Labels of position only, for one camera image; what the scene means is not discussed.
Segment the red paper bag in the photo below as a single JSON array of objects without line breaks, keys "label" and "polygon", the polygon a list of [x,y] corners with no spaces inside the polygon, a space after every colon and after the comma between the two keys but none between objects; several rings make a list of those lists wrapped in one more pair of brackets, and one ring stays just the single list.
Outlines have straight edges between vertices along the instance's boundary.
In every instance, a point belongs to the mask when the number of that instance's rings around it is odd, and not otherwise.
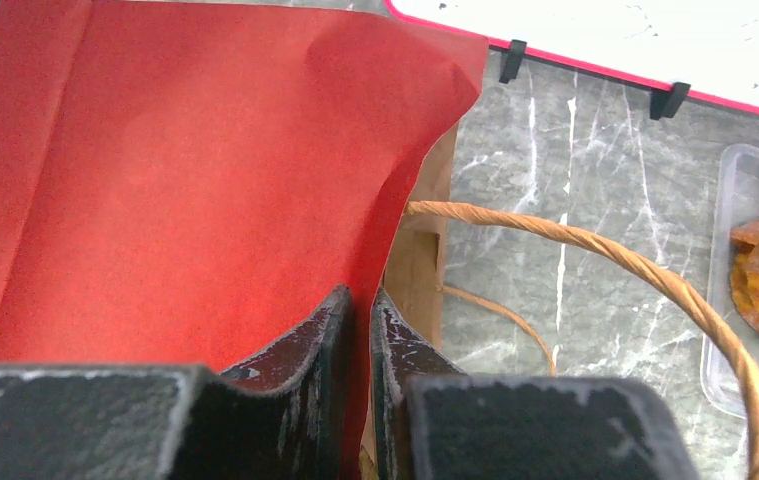
[{"label": "red paper bag", "polygon": [[372,307],[401,218],[431,214],[601,254],[677,303],[739,380],[759,479],[759,369],[681,277],[575,227],[411,200],[487,52],[338,9],[0,2],[0,364],[221,373],[341,285],[355,323],[335,479],[358,479]]}]

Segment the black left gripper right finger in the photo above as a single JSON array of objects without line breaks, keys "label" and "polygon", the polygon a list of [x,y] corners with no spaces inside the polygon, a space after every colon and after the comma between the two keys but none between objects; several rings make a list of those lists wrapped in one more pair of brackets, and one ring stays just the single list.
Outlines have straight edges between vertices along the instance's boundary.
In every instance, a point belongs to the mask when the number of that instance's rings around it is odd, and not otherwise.
[{"label": "black left gripper right finger", "polygon": [[382,479],[695,479],[673,416],[646,384],[470,375],[379,291],[370,351]]}]

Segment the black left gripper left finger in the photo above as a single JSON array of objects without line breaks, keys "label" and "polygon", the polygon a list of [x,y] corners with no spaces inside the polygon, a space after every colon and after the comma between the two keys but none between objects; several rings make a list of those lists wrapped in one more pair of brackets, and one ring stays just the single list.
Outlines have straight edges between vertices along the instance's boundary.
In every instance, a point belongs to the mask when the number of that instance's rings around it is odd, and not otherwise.
[{"label": "black left gripper left finger", "polygon": [[221,373],[0,364],[0,479],[335,479],[354,323],[340,285]]}]

